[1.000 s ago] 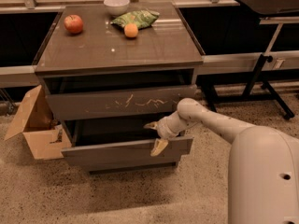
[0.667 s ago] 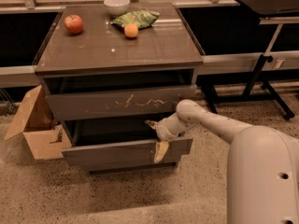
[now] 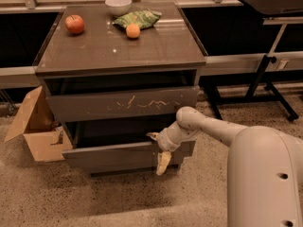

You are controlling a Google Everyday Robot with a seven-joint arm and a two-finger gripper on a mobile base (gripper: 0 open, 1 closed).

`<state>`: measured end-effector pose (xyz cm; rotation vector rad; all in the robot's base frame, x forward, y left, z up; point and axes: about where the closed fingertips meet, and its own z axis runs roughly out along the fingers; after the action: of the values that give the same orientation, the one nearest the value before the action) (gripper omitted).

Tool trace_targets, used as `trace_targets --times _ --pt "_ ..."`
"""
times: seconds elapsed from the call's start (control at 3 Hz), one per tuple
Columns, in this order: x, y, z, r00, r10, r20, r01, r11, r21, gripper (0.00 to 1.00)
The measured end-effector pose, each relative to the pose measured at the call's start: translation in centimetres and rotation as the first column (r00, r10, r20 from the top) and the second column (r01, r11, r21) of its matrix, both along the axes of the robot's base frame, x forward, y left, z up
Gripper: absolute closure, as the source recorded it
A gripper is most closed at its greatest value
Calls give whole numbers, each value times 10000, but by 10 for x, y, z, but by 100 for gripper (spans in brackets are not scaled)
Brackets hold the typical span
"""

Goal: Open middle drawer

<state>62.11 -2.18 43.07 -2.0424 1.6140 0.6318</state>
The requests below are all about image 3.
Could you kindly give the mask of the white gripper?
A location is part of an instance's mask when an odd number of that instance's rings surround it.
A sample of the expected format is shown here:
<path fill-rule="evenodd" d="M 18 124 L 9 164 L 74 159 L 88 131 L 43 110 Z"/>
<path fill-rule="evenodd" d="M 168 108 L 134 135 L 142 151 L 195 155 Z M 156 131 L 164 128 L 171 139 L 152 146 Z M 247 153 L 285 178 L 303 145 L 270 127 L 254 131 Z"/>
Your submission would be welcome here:
<path fill-rule="evenodd" d="M 160 149 L 163 150 L 163 152 L 160 152 L 158 154 L 158 163 L 157 163 L 157 169 L 156 174 L 158 176 L 161 176 L 165 173 L 169 161 L 171 159 L 171 152 L 174 152 L 177 150 L 180 145 L 177 143 L 174 143 L 170 138 L 168 131 L 166 129 L 163 129 L 162 131 L 158 132 L 148 132 L 147 136 L 151 138 L 153 141 L 158 142 L 158 146 Z"/>

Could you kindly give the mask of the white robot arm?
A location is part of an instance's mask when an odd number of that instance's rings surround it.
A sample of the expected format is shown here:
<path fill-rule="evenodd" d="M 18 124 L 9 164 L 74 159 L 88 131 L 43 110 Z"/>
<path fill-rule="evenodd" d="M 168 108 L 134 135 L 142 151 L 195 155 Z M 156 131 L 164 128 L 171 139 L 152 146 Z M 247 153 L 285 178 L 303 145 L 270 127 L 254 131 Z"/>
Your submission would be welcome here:
<path fill-rule="evenodd" d="M 157 174 L 183 142 L 204 133 L 229 147 L 228 227 L 303 227 L 299 186 L 303 140 L 264 126 L 243 126 L 182 107 L 176 120 L 148 136 L 158 143 Z"/>

